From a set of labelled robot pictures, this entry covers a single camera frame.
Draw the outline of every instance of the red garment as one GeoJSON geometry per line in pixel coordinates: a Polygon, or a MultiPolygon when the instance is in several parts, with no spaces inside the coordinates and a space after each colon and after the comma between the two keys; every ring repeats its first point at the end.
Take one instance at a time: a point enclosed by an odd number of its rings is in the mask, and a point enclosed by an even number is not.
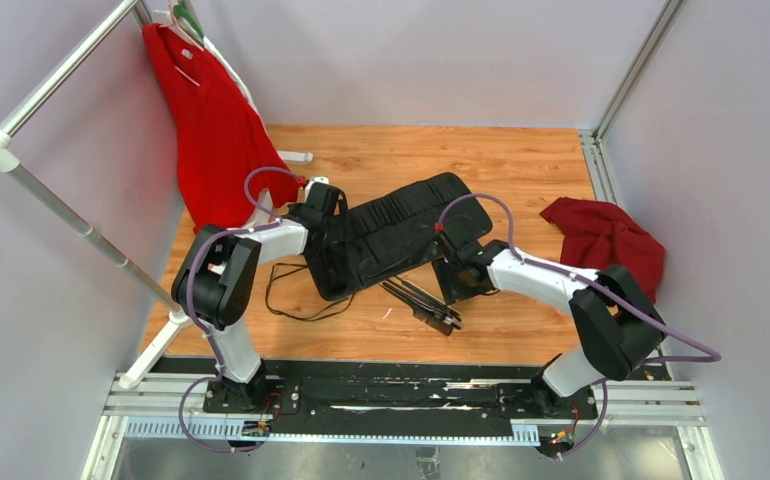
{"type": "MultiPolygon", "coordinates": [[[[210,52],[158,24],[145,26],[143,36],[176,123],[179,190],[196,223],[194,232],[209,223],[243,225],[255,208],[244,194],[246,176],[261,166],[288,167],[258,114],[210,52]]],[[[292,177],[279,172],[253,177],[253,198],[265,188],[274,207],[279,207],[296,201],[299,187],[292,177]]]]}
{"type": "Polygon", "coordinates": [[[651,302],[665,268],[665,247],[613,203],[562,197],[541,212],[565,241],[562,263],[574,267],[626,267],[651,302]]]}

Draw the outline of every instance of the glass panel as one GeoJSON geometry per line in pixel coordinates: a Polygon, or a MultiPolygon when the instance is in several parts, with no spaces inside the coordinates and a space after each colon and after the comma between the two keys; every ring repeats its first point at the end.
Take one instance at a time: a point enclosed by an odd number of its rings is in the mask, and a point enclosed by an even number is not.
{"type": "MultiPolygon", "coordinates": [[[[584,436],[589,426],[583,425],[584,436]]],[[[206,452],[187,440],[125,439],[114,478],[691,479],[674,427],[609,427],[556,463],[531,447],[267,443],[252,453],[206,452]]]]}

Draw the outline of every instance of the black string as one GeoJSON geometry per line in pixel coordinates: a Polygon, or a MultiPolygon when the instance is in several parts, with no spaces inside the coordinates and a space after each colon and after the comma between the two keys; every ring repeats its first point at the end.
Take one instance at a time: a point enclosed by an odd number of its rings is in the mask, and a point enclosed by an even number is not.
{"type": "Polygon", "coordinates": [[[329,305],[323,307],[315,313],[314,315],[311,315],[309,317],[298,317],[296,315],[292,315],[288,312],[283,312],[282,310],[277,310],[270,306],[270,289],[273,287],[273,282],[276,280],[279,280],[281,278],[285,278],[289,275],[293,275],[297,272],[301,272],[303,270],[308,270],[308,265],[300,265],[296,263],[276,263],[273,265],[273,268],[270,270],[270,280],[267,281],[267,289],[264,291],[264,305],[267,307],[267,310],[274,314],[274,315],[282,315],[284,317],[293,318],[294,320],[299,320],[301,322],[316,322],[318,320],[324,320],[329,317],[334,317],[335,315],[338,315],[339,313],[344,313],[347,311],[348,308],[350,308],[350,305],[353,303],[353,298],[355,298],[356,294],[353,293],[349,297],[344,297],[340,300],[335,300],[334,302],[330,303],[329,305]],[[291,270],[290,272],[285,272],[279,276],[276,275],[276,268],[277,267],[297,267],[294,270],[291,270]],[[329,310],[330,308],[340,305],[342,303],[346,302],[347,304],[342,308],[341,310],[338,310],[337,312],[328,313],[323,316],[319,316],[326,310],[329,310]]]}

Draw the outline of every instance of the red cloth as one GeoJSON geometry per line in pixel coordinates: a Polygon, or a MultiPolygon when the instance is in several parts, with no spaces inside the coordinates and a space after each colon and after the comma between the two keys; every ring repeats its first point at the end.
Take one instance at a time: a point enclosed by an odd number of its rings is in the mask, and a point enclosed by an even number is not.
{"type": "MultiPolygon", "coordinates": [[[[244,194],[246,176],[261,166],[287,166],[258,114],[210,52],[158,24],[145,26],[143,37],[176,123],[179,190],[196,223],[194,232],[208,223],[243,225],[255,208],[244,194]]],[[[279,207],[296,201],[299,187],[288,175],[264,172],[253,177],[250,188],[256,199],[266,188],[279,207]]]]}
{"type": "Polygon", "coordinates": [[[656,287],[665,267],[665,247],[620,207],[562,197],[545,208],[541,216],[565,234],[562,263],[597,269],[623,265],[647,298],[656,302],[656,287]]]}

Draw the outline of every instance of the wooden table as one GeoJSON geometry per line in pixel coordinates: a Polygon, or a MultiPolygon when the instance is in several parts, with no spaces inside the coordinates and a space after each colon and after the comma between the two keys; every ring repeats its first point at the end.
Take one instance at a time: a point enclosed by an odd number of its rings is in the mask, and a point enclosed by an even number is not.
{"type": "MultiPolygon", "coordinates": [[[[538,213],[558,197],[593,199],[572,129],[275,126],[268,131],[277,149],[313,152],[311,165],[293,167],[294,172],[328,176],[346,192],[351,207],[413,181],[454,172],[473,192],[506,202],[517,222],[517,246],[550,260],[558,261],[563,237],[538,213]]],[[[483,206],[494,230],[481,242],[505,239],[502,210],[487,201],[483,206]]],[[[185,212],[164,275],[168,289],[193,242],[192,228],[185,212]]],[[[305,263],[302,257],[280,261],[305,263]]],[[[458,303],[464,328],[449,337],[412,317],[409,307],[380,287],[360,292],[340,315],[303,323],[267,311],[264,289],[269,274],[270,265],[259,268],[246,312],[255,348],[264,357],[540,365],[578,342],[569,317],[510,293],[458,303]]],[[[404,278],[440,297],[430,265],[404,278]]],[[[327,303],[308,272],[280,280],[271,294],[271,306],[300,316],[327,303]]],[[[166,314],[156,304],[143,347],[164,325],[166,314]]],[[[167,353],[210,355],[200,333],[195,327],[186,329],[167,353]]]]}

